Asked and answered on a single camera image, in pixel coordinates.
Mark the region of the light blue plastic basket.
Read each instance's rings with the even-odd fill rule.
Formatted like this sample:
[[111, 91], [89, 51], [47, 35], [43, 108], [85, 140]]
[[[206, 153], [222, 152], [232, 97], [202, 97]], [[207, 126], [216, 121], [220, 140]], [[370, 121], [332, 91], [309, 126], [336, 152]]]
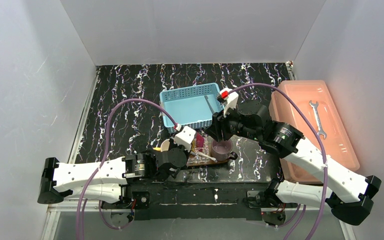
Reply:
[[162, 91], [159, 94], [160, 106], [180, 125], [192, 129], [204, 129], [211, 124], [211, 111], [204, 98], [209, 101], [215, 113], [223, 110], [217, 95], [220, 89], [216, 83], [200, 84]]

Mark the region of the white toothbrush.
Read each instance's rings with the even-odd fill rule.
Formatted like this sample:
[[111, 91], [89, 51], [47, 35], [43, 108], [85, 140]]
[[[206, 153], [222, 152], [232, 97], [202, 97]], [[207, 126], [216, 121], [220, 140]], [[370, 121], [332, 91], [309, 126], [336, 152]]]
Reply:
[[206, 154], [204, 154], [204, 153], [202, 153], [202, 152], [200, 152], [200, 151], [197, 151], [197, 152], [196, 152], [196, 155], [201, 156], [201, 157], [206, 158], [206, 159], [209, 159], [209, 160], [211, 160], [211, 161], [213, 161], [213, 162], [215, 162], [215, 163], [218, 162], [218, 161], [216, 160], [216, 158], [211, 157], [211, 156], [209, 156], [209, 155], [206, 155]]

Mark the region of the grey toothbrush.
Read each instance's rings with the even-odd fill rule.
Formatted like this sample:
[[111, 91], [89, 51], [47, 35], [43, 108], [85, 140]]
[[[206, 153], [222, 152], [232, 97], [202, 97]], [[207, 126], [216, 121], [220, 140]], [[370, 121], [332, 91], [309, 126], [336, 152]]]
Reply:
[[209, 97], [208, 97], [207, 95], [205, 95], [204, 98], [205, 98], [205, 100], [206, 100], [206, 103], [207, 103], [207, 105], [208, 105], [210, 111], [211, 111], [211, 114], [214, 114], [215, 111], [214, 111], [214, 109], [212, 108], [212, 105], [211, 105], [211, 103], [210, 103], [210, 101], [209, 101]]

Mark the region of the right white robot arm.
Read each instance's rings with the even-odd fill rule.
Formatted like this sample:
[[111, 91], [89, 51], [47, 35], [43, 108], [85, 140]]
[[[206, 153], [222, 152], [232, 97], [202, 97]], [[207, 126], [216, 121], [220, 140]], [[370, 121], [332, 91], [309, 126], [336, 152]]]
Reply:
[[251, 203], [328, 206], [336, 218], [353, 226], [360, 225], [371, 213], [373, 197], [382, 183], [378, 177], [362, 176], [323, 155], [295, 127], [272, 120], [269, 109], [256, 100], [214, 113], [205, 133], [218, 142], [232, 136], [254, 140], [267, 153], [303, 168], [327, 185], [327, 189], [323, 189], [275, 178], [260, 196], [250, 199]]

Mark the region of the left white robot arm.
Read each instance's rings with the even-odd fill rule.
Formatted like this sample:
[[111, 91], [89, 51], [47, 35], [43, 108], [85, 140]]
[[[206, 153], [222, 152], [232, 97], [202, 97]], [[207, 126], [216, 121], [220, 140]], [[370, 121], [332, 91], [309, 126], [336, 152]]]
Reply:
[[63, 163], [55, 157], [44, 162], [37, 202], [57, 204], [65, 199], [100, 200], [109, 204], [129, 199], [132, 184], [163, 182], [186, 167], [190, 152], [184, 147], [149, 149], [105, 162]]

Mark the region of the purple mug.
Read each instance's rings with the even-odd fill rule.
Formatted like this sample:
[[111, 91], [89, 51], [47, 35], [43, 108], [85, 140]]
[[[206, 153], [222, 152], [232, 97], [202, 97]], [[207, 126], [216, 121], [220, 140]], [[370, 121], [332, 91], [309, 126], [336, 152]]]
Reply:
[[210, 156], [217, 162], [236, 160], [238, 155], [233, 151], [231, 140], [216, 141], [213, 139], [210, 144]]

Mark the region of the yellow mug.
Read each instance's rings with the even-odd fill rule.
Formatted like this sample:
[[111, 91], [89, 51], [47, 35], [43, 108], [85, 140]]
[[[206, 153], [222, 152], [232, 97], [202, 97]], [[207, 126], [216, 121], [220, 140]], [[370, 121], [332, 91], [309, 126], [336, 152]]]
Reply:
[[169, 139], [164, 140], [159, 147], [158, 146], [154, 147], [153, 150], [155, 150], [157, 152], [165, 152], [165, 151], [171, 150], [174, 147], [175, 147], [174, 139], [169, 138]]

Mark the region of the clear textured acrylic holder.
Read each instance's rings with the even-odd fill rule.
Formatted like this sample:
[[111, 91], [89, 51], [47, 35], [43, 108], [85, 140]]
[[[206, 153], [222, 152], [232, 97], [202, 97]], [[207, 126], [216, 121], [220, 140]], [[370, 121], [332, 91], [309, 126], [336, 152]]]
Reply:
[[187, 166], [205, 164], [209, 160], [210, 157], [205, 153], [205, 139], [199, 133], [196, 133], [191, 144]]

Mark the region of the pink toothpaste tube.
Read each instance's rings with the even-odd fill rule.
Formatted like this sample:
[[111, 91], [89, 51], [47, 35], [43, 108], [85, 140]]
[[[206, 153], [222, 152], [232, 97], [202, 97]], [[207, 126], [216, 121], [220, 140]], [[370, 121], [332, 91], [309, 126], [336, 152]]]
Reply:
[[205, 139], [199, 134], [196, 133], [193, 141], [193, 150], [194, 152], [202, 152], [205, 146]]

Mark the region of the oval wooden tray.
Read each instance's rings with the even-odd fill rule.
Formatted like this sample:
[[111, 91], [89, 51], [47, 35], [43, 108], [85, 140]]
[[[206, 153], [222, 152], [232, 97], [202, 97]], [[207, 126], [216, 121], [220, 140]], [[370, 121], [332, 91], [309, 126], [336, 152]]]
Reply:
[[199, 155], [196, 155], [195, 152], [192, 152], [187, 160], [187, 167], [199, 167], [199, 166], [208, 166], [208, 165], [220, 165], [230, 161], [230, 159], [218, 160], [218, 162], [213, 162], [207, 158], [203, 158]]

